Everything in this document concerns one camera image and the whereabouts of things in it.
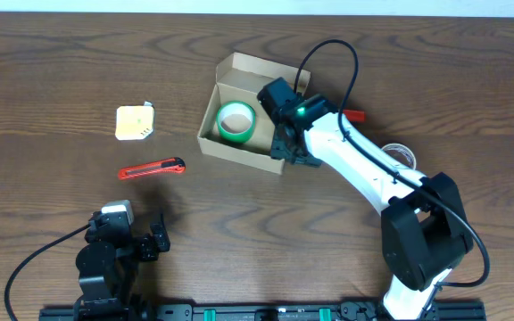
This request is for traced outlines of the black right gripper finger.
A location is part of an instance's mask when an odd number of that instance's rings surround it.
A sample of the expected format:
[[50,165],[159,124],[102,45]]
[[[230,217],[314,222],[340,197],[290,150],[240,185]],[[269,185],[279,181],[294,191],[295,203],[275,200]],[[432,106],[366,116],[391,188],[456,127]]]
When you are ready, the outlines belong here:
[[322,160],[315,158],[309,152],[299,151],[294,155],[293,164],[318,168],[322,164]]
[[278,125],[275,128],[270,148],[270,157],[274,160],[290,161],[294,153],[292,144],[294,142],[294,131],[286,125]]

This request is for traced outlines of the green tape roll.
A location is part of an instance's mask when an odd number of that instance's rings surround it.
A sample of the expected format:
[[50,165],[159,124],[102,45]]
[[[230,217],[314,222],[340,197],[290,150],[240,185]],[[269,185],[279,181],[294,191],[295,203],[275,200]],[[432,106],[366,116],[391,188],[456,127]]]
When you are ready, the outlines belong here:
[[235,144],[244,144],[251,139],[255,123],[253,108],[240,101],[223,104],[216,115],[220,137]]

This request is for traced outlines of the white masking tape roll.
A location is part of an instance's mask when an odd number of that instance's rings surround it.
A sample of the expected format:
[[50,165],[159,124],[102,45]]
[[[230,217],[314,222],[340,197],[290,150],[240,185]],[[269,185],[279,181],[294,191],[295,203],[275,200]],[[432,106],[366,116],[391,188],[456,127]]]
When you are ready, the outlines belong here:
[[386,144],[381,148],[381,150],[411,169],[415,169],[417,167],[417,159],[414,152],[404,144]]

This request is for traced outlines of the yellow sticky note pad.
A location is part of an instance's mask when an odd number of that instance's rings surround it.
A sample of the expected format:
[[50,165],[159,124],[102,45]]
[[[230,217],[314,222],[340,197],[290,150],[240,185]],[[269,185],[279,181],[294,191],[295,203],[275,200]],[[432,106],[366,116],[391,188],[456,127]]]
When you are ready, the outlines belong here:
[[143,140],[154,131],[155,109],[145,101],[142,105],[125,105],[116,110],[115,137],[119,141]]

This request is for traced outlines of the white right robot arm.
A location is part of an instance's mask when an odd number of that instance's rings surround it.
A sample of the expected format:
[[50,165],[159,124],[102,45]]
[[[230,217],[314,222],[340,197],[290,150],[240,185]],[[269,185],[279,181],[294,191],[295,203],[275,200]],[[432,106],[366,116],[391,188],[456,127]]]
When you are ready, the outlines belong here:
[[395,160],[339,116],[335,104],[321,95],[304,99],[283,78],[264,86],[257,99],[275,126],[273,159],[327,164],[372,205],[393,274],[383,308],[396,320],[423,317],[435,286],[473,248],[454,181]]

